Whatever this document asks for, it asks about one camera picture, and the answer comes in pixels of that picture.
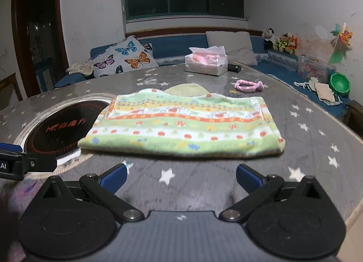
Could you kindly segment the colourful patterned baby garment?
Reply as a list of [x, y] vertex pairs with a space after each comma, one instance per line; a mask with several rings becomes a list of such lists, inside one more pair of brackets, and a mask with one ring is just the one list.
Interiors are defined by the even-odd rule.
[[113, 98], [79, 148], [185, 158], [255, 158], [285, 149], [259, 96], [187, 97], [147, 88]]

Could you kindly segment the built-in induction cooktop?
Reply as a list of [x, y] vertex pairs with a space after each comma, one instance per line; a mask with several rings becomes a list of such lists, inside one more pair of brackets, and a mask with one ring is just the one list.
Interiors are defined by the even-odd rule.
[[87, 135], [113, 98], [113, 94], [101, 92], [68, 99], [40, 112], [27, 123], [14, 144], [28, 153], [55, 156], [57, 167], [53, 172], [29, 172], [25, 178], [60, 175], [92, 158], [93, 153], [82, 151], [78, 141]]

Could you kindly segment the dark wooden desk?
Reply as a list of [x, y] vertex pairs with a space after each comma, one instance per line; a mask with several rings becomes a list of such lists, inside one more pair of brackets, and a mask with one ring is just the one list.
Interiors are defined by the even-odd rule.
[[5, 109], [15, 102], [15, 97], [18, 101], [23, 100], [20, 88], [18, 86], [16, 73], [10, 74], [6, 78], [1, 79], [1, 105], [0, 110]]

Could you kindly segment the beige cloth on sofa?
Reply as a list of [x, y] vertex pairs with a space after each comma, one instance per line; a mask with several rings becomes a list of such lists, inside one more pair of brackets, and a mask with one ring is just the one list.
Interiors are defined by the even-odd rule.
[[328, 84], [320, 83], [316, 77], [311, 77], [308, 82], [294, 82], [294, 86], [315, 92], [319, 101], [328, 106], [337, 106], [343, 103], [339, 95], [336, 95]]

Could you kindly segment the cream crocheted cloth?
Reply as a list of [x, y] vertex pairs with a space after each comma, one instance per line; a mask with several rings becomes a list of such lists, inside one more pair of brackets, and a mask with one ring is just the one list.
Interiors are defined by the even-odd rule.
[[68, 75], [82, 74], [84, 76], [90, 76], [93, 73], [93, 66], [89, 63], [74, 63], [67, 70]]

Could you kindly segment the small black box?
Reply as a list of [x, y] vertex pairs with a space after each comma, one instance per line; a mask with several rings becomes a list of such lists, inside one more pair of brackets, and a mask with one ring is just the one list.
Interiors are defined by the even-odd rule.
[[229, 72], [240, 73], [241, 70], [242, 70], [241, 65], [228, 64]]

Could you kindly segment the clear plastic toy box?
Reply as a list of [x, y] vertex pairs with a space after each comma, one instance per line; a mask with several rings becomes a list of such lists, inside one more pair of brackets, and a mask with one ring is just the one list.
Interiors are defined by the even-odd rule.
[[297, 73], [305, 80], [314, 77], [320, 83], [328, 83], [332, 74], [336, 73], [336, 66], [310, 56], [298, 56]]

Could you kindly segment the green plastic bowl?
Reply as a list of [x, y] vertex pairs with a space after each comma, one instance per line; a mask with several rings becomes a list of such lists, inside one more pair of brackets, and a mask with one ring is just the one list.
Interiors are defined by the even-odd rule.
[[334, 92], [343, 97], [347, 97], [351, 90], [351, 83], [348, 78], [338, 72], [330, 76], [329, 85]]

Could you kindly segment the butterfly print pillow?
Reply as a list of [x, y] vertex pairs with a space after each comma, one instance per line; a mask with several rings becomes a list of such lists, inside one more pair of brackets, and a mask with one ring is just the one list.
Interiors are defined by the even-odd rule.
[[141, 44], [134, 36], [108, 46], [89, 60], [95, 78], [158, 67], [151, 44]]

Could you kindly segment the blue sofa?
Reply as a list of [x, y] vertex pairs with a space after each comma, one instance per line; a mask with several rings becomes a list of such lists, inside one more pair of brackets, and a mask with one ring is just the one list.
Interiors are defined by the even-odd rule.
[[347, 90], [339, 90], [342, 76], [332, 66], [306, 56], [294, 56], [268, 48], [270, 41], [246, 32], [206, 32], [138, 39], [91, 49], [88, 61], [74, 64], [56, 83], [61, 88], [91, 78], [162, 66], [182, 65], [190, 75], [221, 76], [239, 73], [242, 66], [256, 67], [301, 92], [338, 118], [348, 111]]

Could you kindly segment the beige cushion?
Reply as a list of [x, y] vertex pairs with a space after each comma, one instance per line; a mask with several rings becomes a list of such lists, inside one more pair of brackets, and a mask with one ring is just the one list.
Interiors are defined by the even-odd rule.
[[248, 32], [207, 31], [206, 38], [208, 46], [224, 46], [230, 64], [257, 65]]

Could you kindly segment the panda plush toy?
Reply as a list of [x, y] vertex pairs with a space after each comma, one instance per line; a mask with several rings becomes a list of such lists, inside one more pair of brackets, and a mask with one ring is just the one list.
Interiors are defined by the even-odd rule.
[[263, 37], [264, 50], [273, 49], [274, 46], [276, 45], [276, 40], [277, 40], [274, 29], [269, 27], [264, 31], [262, 37]]

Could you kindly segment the yellow and orange plush toys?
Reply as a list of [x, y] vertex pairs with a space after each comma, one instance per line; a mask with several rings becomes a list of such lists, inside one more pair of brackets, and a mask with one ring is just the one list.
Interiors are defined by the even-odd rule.
[[285, 33], [281, 35], [279, 39], [275, 40], [275, 43], [273, 44], [272, 48], [281, 53], [295, 55], [297, 47], [298, 47], [298, 37]]

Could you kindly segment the dark wooden doorway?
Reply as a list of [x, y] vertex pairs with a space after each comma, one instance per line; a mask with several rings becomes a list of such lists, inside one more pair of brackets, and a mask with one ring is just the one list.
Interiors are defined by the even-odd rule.
[[11, 0], [12, 33], [28, 97], [53, 90], [69, 66], [60, 0]]

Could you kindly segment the colourful pinwheel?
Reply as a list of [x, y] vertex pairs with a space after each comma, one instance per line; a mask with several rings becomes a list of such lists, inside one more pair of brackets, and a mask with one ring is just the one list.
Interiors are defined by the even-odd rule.
[[353, 33], [348, 29], [347, 23], [343, 25], [336, 23], [334, 30], [330, 33], [334, 39], [331, 41], [333, 52], [329, 64], [338, 64], [346, 58], [346, 53], [350, 50]]

